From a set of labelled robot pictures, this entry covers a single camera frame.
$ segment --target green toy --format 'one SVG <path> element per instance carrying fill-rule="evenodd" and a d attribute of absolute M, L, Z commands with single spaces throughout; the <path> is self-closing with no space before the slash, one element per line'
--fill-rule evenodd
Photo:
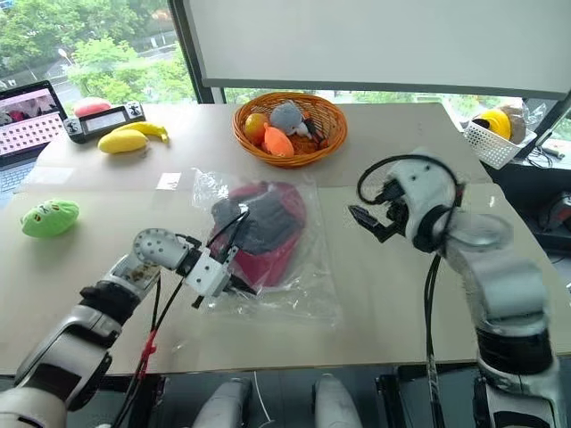
<path fill-rule="evenodd" d="M 21 231 L 34 238 L 49 238 L 68 230 L 78 215 L 79 206 L 73 201 L 45 201 L 20 219 Z"/>

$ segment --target laptop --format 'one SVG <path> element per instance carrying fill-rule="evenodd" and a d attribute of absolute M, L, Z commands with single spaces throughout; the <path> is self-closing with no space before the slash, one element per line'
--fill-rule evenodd
<path fill-rule="evenodd" d="M 0 208 L 63 131 L 66 118 L 47 80 L 0 92 Z"/>

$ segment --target white table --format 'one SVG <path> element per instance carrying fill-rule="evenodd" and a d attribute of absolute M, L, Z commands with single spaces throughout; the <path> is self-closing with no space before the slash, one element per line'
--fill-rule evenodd
<path fill-rule="evenodd" d="M 335 326 L 284 322 L 256 317 L 213 317 L 190 308 L 194 295 L 179 295 L 157 336 L 159 350 L 151 371 L 187 371 L 348 364 L 408 364 L 425 358 L 422 287 L 430 256 L 400 237 L 381 245 L 351 219 L 359 173 L 389 154 L 424 145 L 478 184 L 467 189 L 465 206 L 504 217 L 515 228 L 515 248 L 535 261 L 550 292 L 551 337 L 558 354 L 571 351 L 571 309 L 565 287 L 548 258 L 436 105 L 345 106 L 349 122 L 346 146 L 319 164 L 299 171 L 267 167 L 243 152 L 231 136 L 231 106 L 146 108 L 147 118 L 162 121 L 172 136 L 170 148 L 110 157 L 93 147 L 64 139 L 46 149 L 42 168 L 73 168 L 60 185 L 33 184 L 17 194 L 0 214 L 0 374 L 13 374 L 31 344 L 40 340 L 70 307 L 79 290 L 93 284 L 130 249 L 146 227 L 166 227 L 204 238 L 210 216 L 191 206 L 186 189 L 190 168 L 287 178 L 311 173 L 319 185 L 328 256 L 343 320 Z M 188 118 L 182 120 L 178 115 Z M 399 121 L 411 124 L 402 133 Z M 197 123 L 212 126 L 209 138 Z M 177 191 L 154 190 L 162 172 L 182 172 Z M 79 203 L 76 227 L 49 241 L 28 238 L 18 218 L 49 197 Z M 166 289 L 174 276 L 168 276 Z M 125 325 L 112 348 L 110 373 L 132 372 L 145 340 L 152 298 Z M 459 277 L 441 268 L 435 293 L 433 332 L 439 361 L 475 358 L 476 343 Z"/>

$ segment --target white plastic basket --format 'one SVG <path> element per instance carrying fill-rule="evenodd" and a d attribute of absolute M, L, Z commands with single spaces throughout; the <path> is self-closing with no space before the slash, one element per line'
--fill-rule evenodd
<path fill-rule="evenodd" d="M 469 122 L 464 129 L 464 137 L 468 140 L 480 161 L 492 168 L 500 169 L 511 161 L 516 154 L 526 147 L 535 137 L 535 132 L 527 130 L 524 141 L 513 144 L 510 141 L 482 128 L 474 122 Z"/>

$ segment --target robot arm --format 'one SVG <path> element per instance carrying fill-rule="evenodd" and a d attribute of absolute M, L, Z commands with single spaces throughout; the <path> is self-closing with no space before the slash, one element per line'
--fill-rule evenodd
<path fill-rule="evenodd" d="M 515 253 L 510 224 L 455 208 L 455 187 L 433 162 L 400 160 L 369 201 L 389 203 L 393 223 L 383 226 L 359 206 L 350 211 L 379 241 L 404 235 L 421 251 L 438 251 L 462 276 L 478 343 L 478 427 L 567 427 L 542 272 Z"/>
<path fill-rule="evenodd" d="M 156 285 L 161 268 L 184 278 L 201 297 L 217 297 L 236 281 L 225 260 L 187 237 L 181 242 L 165 229 L 146 229 L 93 287 L 81 290 L 83 300 L 32 351 L 15 376 L 16 387 L 0 395 L 2 427 L 63 427 L 67 410 L 82 408 L 93 397 L 111 365 L 107 351 L 122 326 Z"/>

